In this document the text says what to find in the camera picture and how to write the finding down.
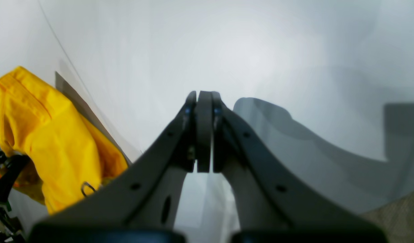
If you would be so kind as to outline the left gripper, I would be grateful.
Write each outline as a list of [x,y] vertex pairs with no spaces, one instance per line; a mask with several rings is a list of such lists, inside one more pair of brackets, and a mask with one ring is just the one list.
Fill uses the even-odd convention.
[[14,155],[6,157],[0,151],[0,165],[6,168],[5,174],[0,178],[0,243],[24,243],[23,226],[17,217],[10,217],[7,212],[8,196],[20,172],[29,163],[27,155]]

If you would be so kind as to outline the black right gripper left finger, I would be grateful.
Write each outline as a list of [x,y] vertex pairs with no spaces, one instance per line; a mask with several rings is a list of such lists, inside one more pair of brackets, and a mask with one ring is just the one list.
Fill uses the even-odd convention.
[[123,174],[34,226],[30,243],[184,243],[172,231],[186,175],[210,170],[213,96],[191,92]]

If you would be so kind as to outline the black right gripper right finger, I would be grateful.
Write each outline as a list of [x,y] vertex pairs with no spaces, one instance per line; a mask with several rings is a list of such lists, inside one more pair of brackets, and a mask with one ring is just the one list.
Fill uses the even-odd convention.
[[386,243],[374,224],[291,173],[212,92],[213,171],[230,183],[241,230],[233,243]]

